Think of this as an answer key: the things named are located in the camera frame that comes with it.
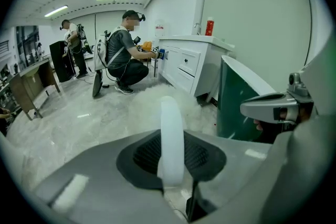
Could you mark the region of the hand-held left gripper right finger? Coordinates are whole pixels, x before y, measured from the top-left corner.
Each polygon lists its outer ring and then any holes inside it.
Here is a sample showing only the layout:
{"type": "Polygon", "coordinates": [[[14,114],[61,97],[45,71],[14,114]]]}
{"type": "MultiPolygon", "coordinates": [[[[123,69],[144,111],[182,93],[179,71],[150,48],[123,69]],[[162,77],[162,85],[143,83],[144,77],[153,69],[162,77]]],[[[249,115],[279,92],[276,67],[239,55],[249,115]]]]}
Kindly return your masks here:
{"type": "Polygon", "coordinates": [[[269,144],[184,132],[185,166],[191,176],[189,223],[264,223],[262,188],[254,174],[269,144]]]}

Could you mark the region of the person's right hand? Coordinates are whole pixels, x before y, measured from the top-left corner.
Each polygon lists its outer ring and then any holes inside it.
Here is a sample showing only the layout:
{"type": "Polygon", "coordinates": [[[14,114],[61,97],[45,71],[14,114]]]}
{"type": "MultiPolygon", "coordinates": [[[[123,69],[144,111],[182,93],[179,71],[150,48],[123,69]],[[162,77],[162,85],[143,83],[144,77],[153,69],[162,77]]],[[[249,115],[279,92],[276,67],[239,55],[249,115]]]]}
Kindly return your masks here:
{"type": "Polygon", "coordinates": [[[254,120],[257,130],[261,131],[261,134],[254,139],[257,143],[273,144],[278,134],[282,133],[281,124],[272,124],[259,120],[254,120]]]}

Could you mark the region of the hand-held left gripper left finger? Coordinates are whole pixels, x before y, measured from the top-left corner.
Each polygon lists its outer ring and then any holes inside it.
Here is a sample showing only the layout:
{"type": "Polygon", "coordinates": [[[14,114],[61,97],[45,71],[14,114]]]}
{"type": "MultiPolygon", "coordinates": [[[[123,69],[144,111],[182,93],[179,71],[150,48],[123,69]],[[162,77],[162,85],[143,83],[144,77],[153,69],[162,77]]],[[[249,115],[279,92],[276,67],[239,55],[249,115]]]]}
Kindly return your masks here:
{"type": "Polygon", "coordinates": [[[159,131],[144,132],[89,148],[44,179],[35,194],[51,204],[71,178],[88,182],[67,217],[75,223],[186,223],[163,195],[161,178],[133,159],[159,131]]]}

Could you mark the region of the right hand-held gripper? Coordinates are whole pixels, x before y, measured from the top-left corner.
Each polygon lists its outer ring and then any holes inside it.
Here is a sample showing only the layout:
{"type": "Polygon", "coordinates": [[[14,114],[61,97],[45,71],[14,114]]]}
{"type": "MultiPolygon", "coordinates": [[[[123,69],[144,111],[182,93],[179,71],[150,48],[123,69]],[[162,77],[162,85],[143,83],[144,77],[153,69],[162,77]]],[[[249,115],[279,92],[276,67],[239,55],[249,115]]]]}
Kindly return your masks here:
{"type": "MultiPolygon", "coordinates": [[[[274,129],[277,133],[291,131],[297,125],[323,115],[333,114],[333,35],[313,60],[299,71],[311,102],[300,103],[294,123],[280,123],[274,129]]],[[[251,99],[282,99],[283,93],[271,93],[251,99]]],[[[268,101],[249,101],[240,105],[242,115],[267,123],[274,123],[274,107],[268,101]]]]}

